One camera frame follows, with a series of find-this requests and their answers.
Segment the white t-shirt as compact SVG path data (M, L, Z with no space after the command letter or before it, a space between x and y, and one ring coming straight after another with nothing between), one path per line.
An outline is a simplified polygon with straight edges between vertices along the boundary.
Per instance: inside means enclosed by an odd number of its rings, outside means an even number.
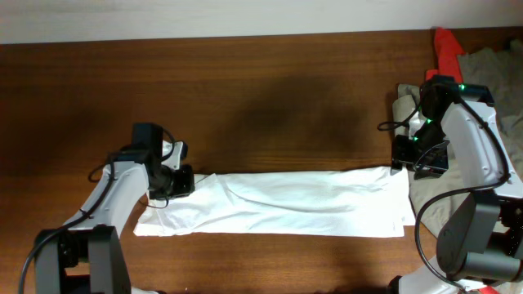
M192 233L394 238L414 223L407 171L296 171L195 176L195 191L146 209L137 236Z

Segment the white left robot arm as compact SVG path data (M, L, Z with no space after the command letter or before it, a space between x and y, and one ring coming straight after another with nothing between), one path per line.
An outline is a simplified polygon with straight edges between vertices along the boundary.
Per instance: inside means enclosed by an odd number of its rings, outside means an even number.
M22 268L18 291L34 267L37 293L138 293L120 236L143 196L165 205L194 192L188 146L158 124L139 122L132 139L106 157L96 187L61 227L42 230Z

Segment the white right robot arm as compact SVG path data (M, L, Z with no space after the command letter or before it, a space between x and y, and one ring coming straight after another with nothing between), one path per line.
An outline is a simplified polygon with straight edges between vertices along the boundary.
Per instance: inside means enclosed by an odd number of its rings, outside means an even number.
M437 236L436 255L392 279L390 293L468 293L522 280L522 181L499 135L494 98L488 87L435 75L419 89L414 111L420 126L405 118L407 134L392 143L391 167L411 171L416 180L440 177L449 169L452 150L463 187L436 195L416 215L414 240L423 214L454 195L466 198Z

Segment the red garment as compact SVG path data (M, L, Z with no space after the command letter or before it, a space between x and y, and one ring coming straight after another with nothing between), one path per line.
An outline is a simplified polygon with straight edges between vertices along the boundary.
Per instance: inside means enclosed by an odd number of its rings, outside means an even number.
M458 57L465 54L463 47L449 29L436 28L433 45L437 58L437 68L425 73L425 80L436 75L448 76L457 83L463 82Z

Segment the grey-beige garment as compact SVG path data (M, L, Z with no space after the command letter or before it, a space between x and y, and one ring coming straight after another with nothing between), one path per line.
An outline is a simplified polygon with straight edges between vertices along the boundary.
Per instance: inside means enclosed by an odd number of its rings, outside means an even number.
M441 177L420 180L409 173L409 197L418 214L429 199L444 192L495 183L508 164L510 178L496 192L522 197L522 41L501 51L490 48L458 57L463 81L485 86L494 106L471 101L480 125L463 107L451 105L441 124L449 137L449 169Z

